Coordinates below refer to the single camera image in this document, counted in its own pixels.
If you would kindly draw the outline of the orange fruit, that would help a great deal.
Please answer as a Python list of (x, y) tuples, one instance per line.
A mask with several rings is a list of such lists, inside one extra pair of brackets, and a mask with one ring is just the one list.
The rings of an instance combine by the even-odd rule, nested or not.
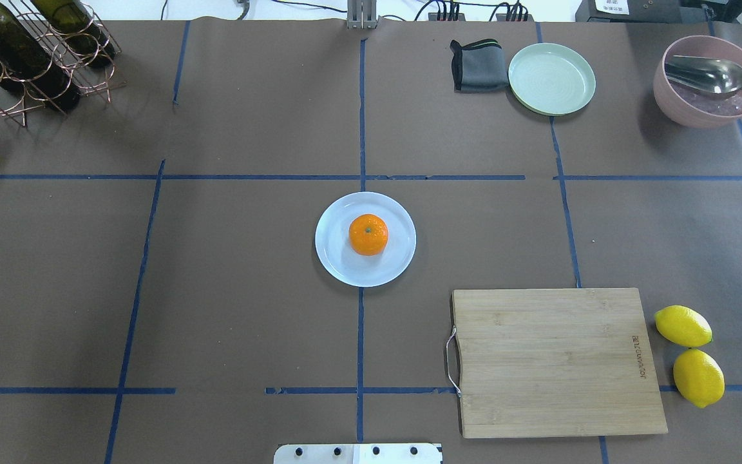
[(380, 255), (388, 246), (388, 224), (374, 214), (359, 215), (348, 227), (348, 241), (355, 253)]

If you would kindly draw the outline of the light blue plate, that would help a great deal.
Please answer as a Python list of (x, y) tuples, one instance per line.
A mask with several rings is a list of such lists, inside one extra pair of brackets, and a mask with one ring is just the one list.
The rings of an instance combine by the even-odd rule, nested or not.
[(416, 229), (399, 202), (364, 191), (328, 206), (318, 221), (314, 245), (321, 264), (339, 281), (377, 287), (409, 266)]

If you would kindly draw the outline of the light green plate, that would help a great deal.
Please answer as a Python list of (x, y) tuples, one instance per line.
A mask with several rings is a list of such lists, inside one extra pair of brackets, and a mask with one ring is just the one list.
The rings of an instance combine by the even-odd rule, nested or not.
[(531, 44), (519, 50), (508, 66), (513, 96), (547, 117), (562, 117), (585, 108), (595, 96), (596, 77), (576, 51), (555, 43)]

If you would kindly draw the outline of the dark grey folded cloth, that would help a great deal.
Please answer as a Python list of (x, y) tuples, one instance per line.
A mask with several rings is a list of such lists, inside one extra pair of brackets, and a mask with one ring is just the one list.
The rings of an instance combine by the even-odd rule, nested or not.
[(450, 42), (454, 91), (498, 92), (509, 88), (506, 54), (496, 39), (480, 39), (462, 45)]

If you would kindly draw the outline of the bamboo cutting board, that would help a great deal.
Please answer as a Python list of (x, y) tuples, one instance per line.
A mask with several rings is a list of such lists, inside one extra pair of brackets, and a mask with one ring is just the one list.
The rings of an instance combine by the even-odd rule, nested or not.
[(467, 440), (668, 431), (636, 288), (452, 293)]

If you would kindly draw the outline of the black computer box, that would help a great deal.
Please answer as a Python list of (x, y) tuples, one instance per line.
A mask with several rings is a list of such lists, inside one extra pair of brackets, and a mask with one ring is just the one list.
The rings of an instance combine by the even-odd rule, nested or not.
[(701, 4), (688, 1), (581, 1), (577, 23), (706, 23)]

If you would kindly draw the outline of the yellow lemon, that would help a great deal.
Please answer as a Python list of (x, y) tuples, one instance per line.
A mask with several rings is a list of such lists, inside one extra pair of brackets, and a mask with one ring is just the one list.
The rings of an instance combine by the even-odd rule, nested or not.
[(654, 314), (657, 331), (668, 341), (695, 349), (713, 341), (712, 326), (694, 309), (670, 305)]
[(704, 409), (722, 399), (725, 376), (712, 356), (699, 349), (688, 349), (672, 365), (672, 379), (684, 399)]

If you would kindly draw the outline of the pink bowl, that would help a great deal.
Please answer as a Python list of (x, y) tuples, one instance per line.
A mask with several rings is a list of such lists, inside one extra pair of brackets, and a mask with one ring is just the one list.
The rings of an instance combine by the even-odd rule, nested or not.
[(659, 109), (691, 128), (718, 128), (742, 117), (742, 48), (709, 35), (672, 42), (652, 79)]

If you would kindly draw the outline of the dark wine bottle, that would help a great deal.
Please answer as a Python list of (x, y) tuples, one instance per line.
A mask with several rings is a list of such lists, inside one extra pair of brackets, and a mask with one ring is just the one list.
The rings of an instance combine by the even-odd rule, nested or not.
[(70, 74), (59, 67), (32, 33), (0, 2), (0, 62), (27, 93), (47, 108), (68, 113), (81, 94)]
[(64, 36), (65, 44), (88, 67), (103, 70), (113, 64), (115, 48), (101, 30), (95, 17), (80, 1), (32, 1), (56, 32)]

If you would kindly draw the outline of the steel ladle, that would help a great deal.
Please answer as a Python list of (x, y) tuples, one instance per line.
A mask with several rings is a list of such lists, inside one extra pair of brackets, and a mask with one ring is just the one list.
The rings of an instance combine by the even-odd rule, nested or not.
[(700, 92), (730, 97), (742, 91), (742, 66), (733, 61), (673, 55), (663, 71), (669, 81)]

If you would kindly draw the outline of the aluminium frame post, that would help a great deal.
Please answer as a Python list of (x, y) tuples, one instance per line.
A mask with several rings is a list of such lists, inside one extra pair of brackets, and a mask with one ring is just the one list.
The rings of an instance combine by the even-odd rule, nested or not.
[(347, 28), (349, 30), (371, 30), (379, 26), (376, 0), (348, 0)]

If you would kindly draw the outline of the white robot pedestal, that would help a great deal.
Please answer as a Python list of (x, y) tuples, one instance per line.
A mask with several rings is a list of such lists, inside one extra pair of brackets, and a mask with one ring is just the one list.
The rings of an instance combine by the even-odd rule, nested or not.
[(274, 463), (443, 463), (442, 447), (434, 443), (286, 444)]

